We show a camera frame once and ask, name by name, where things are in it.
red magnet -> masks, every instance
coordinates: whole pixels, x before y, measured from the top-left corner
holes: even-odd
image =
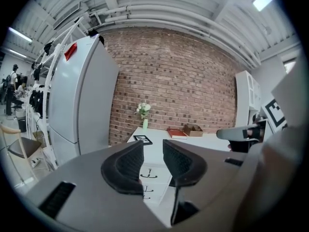
[[[72,54],[76,51],[77,49],[77,43],[74,43],[71,45],[71,47],[64,53],[64,56],[66,57],[66,61],[69,60],[69,58],[72,56]]]

person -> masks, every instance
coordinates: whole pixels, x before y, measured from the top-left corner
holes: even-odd
[[[16,90],[16,82],[17,82],[17,74],[16,71],[18,69],[18,65],[15,64],[13,66],[13,71],[10,73],[10,82],[7,87],[7,100],[6,100],[6,115],[10,116],[12,115],[11,111],[11,104],[12,104],[12,99],[14,96],[14,92]]]
[[[25,91],[24,91],[25,86],[26,86],[26,82],[25,82],[25,79],[23,79],[22,84],[19,85],[17,90],[15,90],[15,94],[14,94],[15,97],[17,97],[17,98],[21,97],[25,93]]]

white flower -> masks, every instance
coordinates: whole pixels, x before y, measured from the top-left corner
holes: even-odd
[[[146,104],[146,105],[145,105],[145,111],[149,111],[150,108],[151,108],[151,106],[150,106],[149,104]]]

window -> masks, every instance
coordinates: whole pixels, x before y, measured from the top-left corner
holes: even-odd
[[[290,59],[290,60],[283,63],[286,73],[289,73],[291,71],[291,69],[294,67],[295,63],[296,63],[295,58]]]

white wall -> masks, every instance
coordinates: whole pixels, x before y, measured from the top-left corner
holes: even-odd
[[[262,61],[261,67],[251,72],[252,77],[261,87],[261,104],[263,105],[273,96],[271,91],[286,76],[283,61],[279,56],[274,56]]]
[[[16,71],[17,74],[22,73],[23,75],[26,75],[27,72],[31,71],[31,64],[28,64],[18,58],[14,58],[11,55],[5,54],[0,69],[0,82],[11,73],[14,64],[18,65],[18,69]]]

